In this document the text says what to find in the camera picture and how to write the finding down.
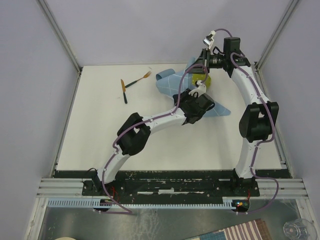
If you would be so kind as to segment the blue cup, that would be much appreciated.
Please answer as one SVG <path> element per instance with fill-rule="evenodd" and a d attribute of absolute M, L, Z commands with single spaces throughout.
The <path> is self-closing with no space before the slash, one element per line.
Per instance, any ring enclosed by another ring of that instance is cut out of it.
<path fill-rule="evenodd" d="M 169 69 L 165 69 L 165 70 L 157 73 L 155 77 L 156 77 L 156 80 L 158 81 L 158 80 L 160 80 L 160 79 L 166 78 L 166 77 L 168 77 L 168 76 L 170 76 L 170 75 L 173 75 L 173 74 L 175 74 L 175 73 L 176 73 L 176 72 L 175 72 L 174 69 L 169 68 Z"/>

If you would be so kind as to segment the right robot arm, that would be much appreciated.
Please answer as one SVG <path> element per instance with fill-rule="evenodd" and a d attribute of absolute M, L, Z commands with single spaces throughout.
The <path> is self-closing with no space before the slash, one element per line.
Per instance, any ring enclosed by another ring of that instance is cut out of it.
<path fill-rule="evenodd" d="M 261 145 L 274 140 L 279 113 L 278 103 L 271 102 L 259 87 L 251 63 L 240 49 L 240 43 L 238 37 L 226 37 L 222 52 L 213 53 L 209 48 L 204 48 L 195 61 L 204 65 L 207 71 L 223 69 L 227 72 L 246 105 L 238 125 L 243 138 L 240 157 L 229 183 L 231 193 L 236 196 L 255 187 L 256 159 Z"/>

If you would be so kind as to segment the orange knife green handle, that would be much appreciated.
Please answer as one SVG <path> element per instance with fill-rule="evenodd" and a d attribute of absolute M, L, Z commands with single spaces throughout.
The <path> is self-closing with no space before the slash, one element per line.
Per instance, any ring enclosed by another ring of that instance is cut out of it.
<path fill-rule="evenodd" d="M 120 82 L 121 82 L 121 88 L 122 88 L 124 103 L 125 103 L 125 104 L 128 104 L 128 100 L 127 100 L 127 96 L 126 96 L 125 83 L 124 83 L 123 79 L 120 79 Z"/>

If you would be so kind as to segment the blue checked cloth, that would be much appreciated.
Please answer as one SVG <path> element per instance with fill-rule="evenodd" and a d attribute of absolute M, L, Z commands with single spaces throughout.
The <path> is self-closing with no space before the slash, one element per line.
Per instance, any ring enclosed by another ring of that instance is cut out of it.
<path fill-rule="evenodd" d="M 159 80 L 156 79 L 155 85 L 158 91 L 161 94 L 167 95 L 168 97 L 173 99 L 173 95 L 178 94 L 180 81 L 184 72 L 185 70 L 181 70 L 177 72 L 175 71 L 175 74 L 172 74 L 168 77 L 165 77 Z M 181 92 L 184 92 L 186 89 L 193 90 L 195 88 L 196 87 L 192 86 L 192 73 L 186 74 L 181 85 Z M 204 114 L 205 118 L 224 117 L 224 116 L 229 116 L 231 114 L 231 111 L 229 109 L 227 109 L 217 101 L 214 101 L 214 102 L 215 102 L 215 106 Z"/>

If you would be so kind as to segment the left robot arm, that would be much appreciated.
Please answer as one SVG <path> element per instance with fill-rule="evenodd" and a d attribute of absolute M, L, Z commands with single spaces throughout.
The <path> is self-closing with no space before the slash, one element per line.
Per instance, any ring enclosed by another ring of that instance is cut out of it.
<path fill-rule="evenodd" d="M 117 132 L 112 143 L 113 153 L 106 164 L 97 170 L 98 179 L 93 189 L 99 195 L 106 195 L 111 189 L 111 182 L 128 158 L 140 153 L 146 146 L 149 137 L 173 126 L 194 124 L 206 112 L 215 107 L 214 100 L 206 93 L 198 96 L 190 94 L 190 89 L 173 96 L 174 108 L 151 116 L 131 114 Z"/>

